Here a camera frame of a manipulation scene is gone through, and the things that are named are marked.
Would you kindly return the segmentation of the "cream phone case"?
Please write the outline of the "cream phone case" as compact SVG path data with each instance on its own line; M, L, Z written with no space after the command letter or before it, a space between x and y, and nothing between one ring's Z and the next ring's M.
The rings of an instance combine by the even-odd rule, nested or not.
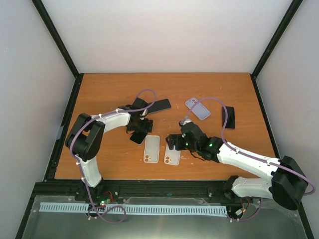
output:
M160 137L158 135L147 135L145 138L144 162L158 163L160 153Z
M164 163L167 165L178 166L180 162L181 151L176 150L175 146L173 149L169 149L168 144L166 145Z

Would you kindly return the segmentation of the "white-edged black phone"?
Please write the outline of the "white-edged black phone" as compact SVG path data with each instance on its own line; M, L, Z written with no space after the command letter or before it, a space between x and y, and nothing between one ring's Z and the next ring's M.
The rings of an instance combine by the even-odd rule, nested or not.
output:
M134 132L132 136L130 137L130 141L138 145L141 145L144 139L146 138L147 134L148 134L147 132Z

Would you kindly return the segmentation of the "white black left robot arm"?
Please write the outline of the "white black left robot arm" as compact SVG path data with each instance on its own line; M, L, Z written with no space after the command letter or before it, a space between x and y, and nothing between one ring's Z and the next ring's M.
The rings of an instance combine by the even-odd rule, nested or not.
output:
M126 132L131 133L130 140L141 144L153 128L153 121L146 118L153 104L136 98L133 104L118 107L108 113L96 116L82 113L78 116L65 145L80 166L82 181L88 185L86 194L92 200L99 200L104 194L104 188L99 185L102 176L97 165L103 135L125 127Z

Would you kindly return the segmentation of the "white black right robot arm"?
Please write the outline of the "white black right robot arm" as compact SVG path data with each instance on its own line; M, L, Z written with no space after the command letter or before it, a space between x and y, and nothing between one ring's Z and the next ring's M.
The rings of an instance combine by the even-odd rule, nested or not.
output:
M235 166L256 175L251 179L231 176L224 185L227 198L273 199L283 208L298 209L309 182L293 158L266 157L241 149L220 137L208 137L190 120L180 123L180 131L180 134L166 137L168 149L188 150L195 158Z

